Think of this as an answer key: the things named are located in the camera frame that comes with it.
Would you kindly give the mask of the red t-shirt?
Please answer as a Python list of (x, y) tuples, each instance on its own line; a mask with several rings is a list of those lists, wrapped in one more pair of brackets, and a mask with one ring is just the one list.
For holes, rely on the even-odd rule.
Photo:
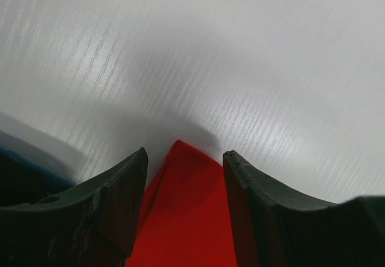
[(127, 266), (236, 266), (222, 166), (178, 140), (145, 190)]

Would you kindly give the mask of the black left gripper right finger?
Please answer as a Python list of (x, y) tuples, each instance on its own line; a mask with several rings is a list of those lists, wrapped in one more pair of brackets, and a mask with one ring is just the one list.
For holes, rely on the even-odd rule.
[(383, 266), (384, 197), (335, 204), (223, 155), (238, 266)]

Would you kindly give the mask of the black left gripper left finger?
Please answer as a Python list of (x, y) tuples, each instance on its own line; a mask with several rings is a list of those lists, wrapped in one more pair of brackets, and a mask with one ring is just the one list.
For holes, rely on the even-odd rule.
[(147, 166), (139, 149), (36, 204), (1, 206), (1, 265), (124, 266), (135, 245)]

